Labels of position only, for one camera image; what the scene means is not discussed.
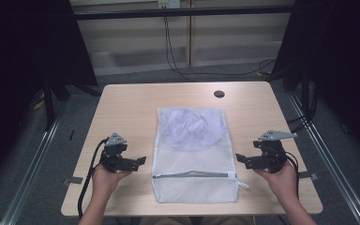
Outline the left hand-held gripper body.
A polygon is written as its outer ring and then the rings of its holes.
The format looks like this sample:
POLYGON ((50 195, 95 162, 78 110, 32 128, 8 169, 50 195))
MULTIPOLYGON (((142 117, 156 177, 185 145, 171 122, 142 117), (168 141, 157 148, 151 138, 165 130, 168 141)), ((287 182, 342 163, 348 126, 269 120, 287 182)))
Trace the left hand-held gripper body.
POLYGON ((127 150, 127 141, 117 133, 113 133, 105 142, 99 163, 111 173, 129 171, 121 154, 127 150))

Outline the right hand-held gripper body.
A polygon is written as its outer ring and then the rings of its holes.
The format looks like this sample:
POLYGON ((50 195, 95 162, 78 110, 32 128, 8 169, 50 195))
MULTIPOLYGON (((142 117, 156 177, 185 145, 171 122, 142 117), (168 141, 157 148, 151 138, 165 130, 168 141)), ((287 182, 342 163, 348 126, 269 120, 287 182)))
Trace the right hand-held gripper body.
POLYGON ((262 150, 262 158, 266 163, 264 169, 270 173, 279 172, 286 161, 290 161, 295 170, 298 171, 298 161, 294 155, 286 152, 282 145, 284 139, 294 139, 297 137, 296 133, 267 130, 258 137, 257 141, 253 142, 255 148, 262 150))

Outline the white mesh laundry bag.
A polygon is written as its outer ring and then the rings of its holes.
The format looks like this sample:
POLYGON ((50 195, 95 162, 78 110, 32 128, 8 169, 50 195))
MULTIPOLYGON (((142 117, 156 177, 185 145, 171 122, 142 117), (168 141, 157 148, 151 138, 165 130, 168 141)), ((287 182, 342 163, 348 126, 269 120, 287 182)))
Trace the white mesh laundry bag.
POLYGON ((159 203, 233 203, 248 187, 238 179, 232 141, 184 152, 158 146, 157 136, 151 181, 159 203))

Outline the person's left hand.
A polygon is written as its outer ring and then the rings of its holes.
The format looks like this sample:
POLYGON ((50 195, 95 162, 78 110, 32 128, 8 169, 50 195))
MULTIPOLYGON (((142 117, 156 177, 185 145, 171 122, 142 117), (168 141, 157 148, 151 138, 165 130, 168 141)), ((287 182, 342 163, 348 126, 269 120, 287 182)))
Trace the person's left hand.
POLYGON ((92 177, 92 201, 106 203, 117 188, 119 182, 129 175, 131 175, 131 172, 110 172, 104 166, 97 165, 92 177))

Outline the person's right hand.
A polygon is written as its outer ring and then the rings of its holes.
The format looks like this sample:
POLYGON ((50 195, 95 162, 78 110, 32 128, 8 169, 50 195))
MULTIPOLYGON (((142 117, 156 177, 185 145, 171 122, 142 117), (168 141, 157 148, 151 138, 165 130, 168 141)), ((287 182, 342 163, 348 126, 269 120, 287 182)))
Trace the person's right hand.
POLYGON ((255 173, 266 180, 277 200, 283 206, 289 206, 298 201, 296 194, 296 172, 287 161, 279 172, 270 173, 266 170, 255 170, 255 173))

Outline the white garment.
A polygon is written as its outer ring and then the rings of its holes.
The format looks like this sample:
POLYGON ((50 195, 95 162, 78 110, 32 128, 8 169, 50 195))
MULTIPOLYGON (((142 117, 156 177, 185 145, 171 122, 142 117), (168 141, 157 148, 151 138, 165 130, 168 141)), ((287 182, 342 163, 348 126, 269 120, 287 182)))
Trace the white garment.
POLYGON ((215 108, 161 108, 157 145, 195 152, 231 145, 225 112, 215 108))

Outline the black metal stand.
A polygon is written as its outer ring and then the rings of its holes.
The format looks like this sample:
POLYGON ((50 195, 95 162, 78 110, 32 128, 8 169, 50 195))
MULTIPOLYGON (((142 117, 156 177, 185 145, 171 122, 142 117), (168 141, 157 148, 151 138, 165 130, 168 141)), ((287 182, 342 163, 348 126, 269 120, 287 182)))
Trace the black metal stand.
POLYGON ((49 130, 55 121, 52 89, 47 75, 42 76, 42 86, 46 110, 46 129, 49 130))

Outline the yellow floor object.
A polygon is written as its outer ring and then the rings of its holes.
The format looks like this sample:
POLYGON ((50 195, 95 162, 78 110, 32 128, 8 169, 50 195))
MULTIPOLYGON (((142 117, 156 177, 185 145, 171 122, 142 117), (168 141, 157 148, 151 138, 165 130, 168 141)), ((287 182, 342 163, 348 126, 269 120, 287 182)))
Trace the yellow floor object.
POLYGON ((34 111, 38 110, 44 103, 44 100, 45 100, 44 92, 43 91, 36 92, 30 102, 30 108, 34 111))

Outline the black curtain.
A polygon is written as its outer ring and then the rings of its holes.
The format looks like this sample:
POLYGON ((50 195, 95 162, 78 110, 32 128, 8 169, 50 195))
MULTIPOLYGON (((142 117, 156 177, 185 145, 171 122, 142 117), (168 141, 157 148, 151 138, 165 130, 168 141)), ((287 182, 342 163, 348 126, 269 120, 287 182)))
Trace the black curtain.
POLYGON ((360 0, 294 0, 274 72, 304 74, 360 142, 360 0))
POLYGON ((97 83, 73 15, 70 0, 0 0, 0 164, 36 92, 97 83))

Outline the black horizontal bar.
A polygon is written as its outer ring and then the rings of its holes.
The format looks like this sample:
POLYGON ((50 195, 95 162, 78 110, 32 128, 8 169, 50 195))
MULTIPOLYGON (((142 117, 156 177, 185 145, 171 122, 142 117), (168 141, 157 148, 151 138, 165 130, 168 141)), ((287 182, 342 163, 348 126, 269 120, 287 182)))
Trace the black horizontal bar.
POLYGON ((201 8, 174 8, 174 9, 146 9, 126 11, 101 11, 79 12, 73 17, 77 21, 83 20, 114 20, 114 19, 139 19, 158 17, 183 17, 183 16, 216 16, 239 14, 271 14, 290 13, 295 6, 261 6, 261 7, 201 7, 201 8))

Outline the grey metal table bracket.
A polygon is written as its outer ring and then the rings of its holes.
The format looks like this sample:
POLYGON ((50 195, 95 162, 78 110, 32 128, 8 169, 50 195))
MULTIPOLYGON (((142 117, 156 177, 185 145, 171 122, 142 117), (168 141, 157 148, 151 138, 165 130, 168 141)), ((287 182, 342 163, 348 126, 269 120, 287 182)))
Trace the grey metal table bracket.
POLYGON ((299 178, 300 179, 305 179, 305 178, 310 178, 312 181, 318 180, 319 179, 319 175, 311 172, 300 172, 299 173, 299 178))
POLYGON ((63 180, 63 185, 69 186, 70 184, 80 184, 83 181, 81 177, 67 177, 63 180))

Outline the aluminium floor rail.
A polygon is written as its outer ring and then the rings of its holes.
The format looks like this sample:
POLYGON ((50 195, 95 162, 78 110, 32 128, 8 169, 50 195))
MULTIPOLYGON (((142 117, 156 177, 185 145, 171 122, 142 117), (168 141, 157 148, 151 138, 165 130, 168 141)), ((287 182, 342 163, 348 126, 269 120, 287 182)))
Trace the aluminium floor rail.
POLYGON ((307 130, 309 138, 312 140, 316 149, 318 150, 326 168, 330 172, 343 199, 345 200, 346 204, 349 206, 350 210, 352 211, 352 214, 355 217, 357 223, 360 225, 359 196, 356 194, 356 192, 350 185, 349 181, 345 177, 344 173, 339 168, 329 148, 327 147, 325 141, 323 140, 320 132, 318 131, 318 129, 316 129, 314 123, 309 122, 306 119, 306 114, 302 111, 301 100, 298 98, 298 96, 295 93, 290 93, 289 99, 296 113, 299 116, 301 116, 301 120, 303 121, 303 127, 307 130))
POLYGON ((44 132, 37 151, 24 175, 24 178, 22 179, 18 190, 16 191, 16 194, 12 198, 6 213, 3 215, 3 218, 0 221, 0 225, 16 225, 32 189, 33 183, 35 182, 35 179, 38 175, 41 164, 46 157, 46 154, 55 136, 56 130, 60 125, 60 121, 64 111, 66 110, 66 107, 67 104, 62 103, 58 106, 57 110, 54 110, 56 116, 52 120, 51 126, 44 132))

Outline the white wall outlet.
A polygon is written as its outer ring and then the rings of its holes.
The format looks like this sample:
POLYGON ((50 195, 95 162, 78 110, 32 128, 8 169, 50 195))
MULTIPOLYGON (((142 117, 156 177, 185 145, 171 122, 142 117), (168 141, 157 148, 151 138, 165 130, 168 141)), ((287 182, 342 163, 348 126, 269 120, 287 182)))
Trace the white wall outlet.
POLYGON ((180 0, 157 0, 159 8, 180 8, 180 0))

